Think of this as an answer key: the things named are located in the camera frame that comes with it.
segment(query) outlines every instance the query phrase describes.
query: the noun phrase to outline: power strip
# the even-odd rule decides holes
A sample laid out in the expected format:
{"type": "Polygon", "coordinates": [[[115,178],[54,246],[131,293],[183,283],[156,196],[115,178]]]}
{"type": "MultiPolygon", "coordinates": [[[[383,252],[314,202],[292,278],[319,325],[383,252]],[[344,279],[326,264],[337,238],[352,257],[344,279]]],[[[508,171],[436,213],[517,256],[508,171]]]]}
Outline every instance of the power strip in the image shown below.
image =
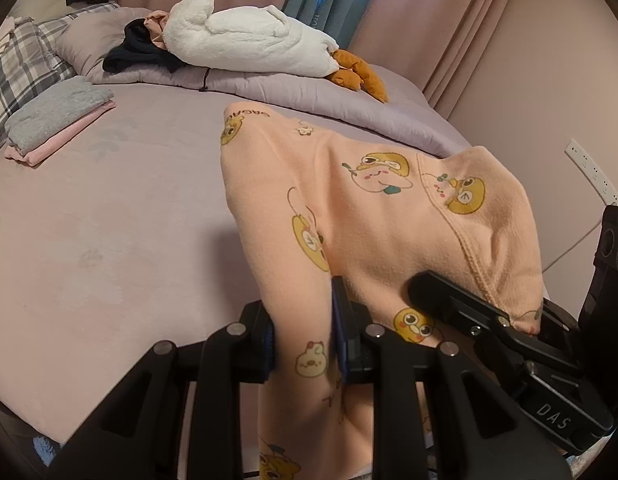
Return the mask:
{"type": "Polygon", "coordinates": [[[564,152],[580,168],[580,171],[596,189],[605,204],[618,205],[618,192],[615,190],[615,186],[609,182],[604,171],[600,169],[600,166],[596,164],[582,146],[571,139],[564,152]]]}

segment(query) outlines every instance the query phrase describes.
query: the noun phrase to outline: pink folded cloth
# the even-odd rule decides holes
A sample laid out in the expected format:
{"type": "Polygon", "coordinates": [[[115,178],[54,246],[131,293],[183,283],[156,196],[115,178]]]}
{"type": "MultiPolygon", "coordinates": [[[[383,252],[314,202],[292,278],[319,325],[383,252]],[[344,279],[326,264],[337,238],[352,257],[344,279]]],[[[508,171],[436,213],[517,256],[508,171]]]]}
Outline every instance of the pink folded cloth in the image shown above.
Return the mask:
{"type": "Polygon", "coordinates": [[[144,26],[149,31],[151,43],[162,50],[167,49],[167,46],[164,44],[164,39],[162,38],[162,33],[168,21],[169,13],[164,10],[154,10],[144,19],[144,26]]]}
{"type": "Polygon", "coordinates": [[[48,156],[51,156],[55,152],[57,152],[61,147],[63,147],[67,142],[73,139],[73,137],[75,137],[82,130],[84,130],[84,128],[89,126],[104,112],[111,110],[111,108],[115,107],[116,104],[113,101],[107,101],[92,112],[89,112],[85,116],[79,118],[73,124],[70,124],[65,129],[56,133],[47,142],[45,142],[38,148],[32,150],[31,152],[28,152],[24,156],[18,153],[18,150],[15,146],[7,146],[4,150],[4,157],[12,158],[13,160],[17,160],[19,162],[25,162],[30,166],[36,166],[40,164],[40,162],[45,160],[48,156]]]}
{"type": "Polygon", "coordinates": [[[414,344],[462,343],[407,299],[406,284],[423,270],[538,333],[542,269],[531,207],[485,148],[439,160],[347,139],[259,103],[231,105],[225,119],[227,202],[276,327],[276,370],[260,389],[260,478],[351,478],[371,462],[373,394],[342,384],[330,278],[344,276],[375,322],[414,344]]]}

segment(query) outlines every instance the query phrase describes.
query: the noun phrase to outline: mattress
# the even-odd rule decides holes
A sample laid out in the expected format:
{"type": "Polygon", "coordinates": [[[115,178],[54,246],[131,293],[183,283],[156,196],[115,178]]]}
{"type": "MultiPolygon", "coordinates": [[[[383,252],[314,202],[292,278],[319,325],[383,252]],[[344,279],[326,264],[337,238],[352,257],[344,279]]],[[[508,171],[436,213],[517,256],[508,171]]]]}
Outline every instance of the mattress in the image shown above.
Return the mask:
{"type": "MultiPolygon", "coordinates": [[[[259,298],[220,172],[222,112],[243,99],[105,87],[118,107],[39,167],[0,155],[0,400],[58,442],[156,341],[205,339],[259,298]]],[[[255,386],[242,405],[253,470],[255,386]]]]}

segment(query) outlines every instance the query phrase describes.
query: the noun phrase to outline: plush toy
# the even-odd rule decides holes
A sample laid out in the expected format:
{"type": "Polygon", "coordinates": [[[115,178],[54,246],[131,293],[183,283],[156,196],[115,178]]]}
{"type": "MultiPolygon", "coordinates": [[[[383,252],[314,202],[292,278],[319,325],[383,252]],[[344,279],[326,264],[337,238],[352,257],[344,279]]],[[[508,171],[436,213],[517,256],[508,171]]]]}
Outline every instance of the plush toy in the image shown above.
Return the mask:
{"type": "Polygon", "coordinates": [[[329,81],[349,90],[362,88],[378,101],[389,102],[384,83],[363,59],[346,50],[337,50],[332,56],[342,68],[327,75],[329,81]]]}

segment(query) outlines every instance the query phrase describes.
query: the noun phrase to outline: plaid fabric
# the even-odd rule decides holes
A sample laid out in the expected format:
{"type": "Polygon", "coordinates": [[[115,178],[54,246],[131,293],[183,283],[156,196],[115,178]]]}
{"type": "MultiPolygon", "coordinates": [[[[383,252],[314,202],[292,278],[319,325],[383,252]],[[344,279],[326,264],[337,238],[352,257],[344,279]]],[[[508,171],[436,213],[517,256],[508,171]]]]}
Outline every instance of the plaid fabric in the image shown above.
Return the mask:
{"type": "Polygon", "coordinates": [[[55,53],[55,42],[81,14],[110,12],[116,3],[85,7],[56,20],[35,25],[26,18],[11,34],[0,54],[0,147],[6,140],[4,123],[38,94],[76,75],[73,66],[55,53]]]}
{"type": "Polygon", "coordinates": [[[6,140],[7,119],[58,81],[38,27],[32,22],[16,27],[0,54],[0,147],[6,140]]]}
{"type": "Polygon", "coordinates": [[[120,6],[115,2],[93,5],[84,7],[84,9],[77,10],[76,12],[72,12],[71,14],[67,14],[61,18],[49,20],[48,22],[40,23],[38,25],[42,34],[42,43],[51,53],[51,66],[60,75],[60,81],[64,81],[65,79],[76,75],[73,66],[55,53],[55,42],[64,33],[69,24],[81,14],[87,14],[89,12],[111,12],[114,9],[119,9],[119,7],[120,6]]]}

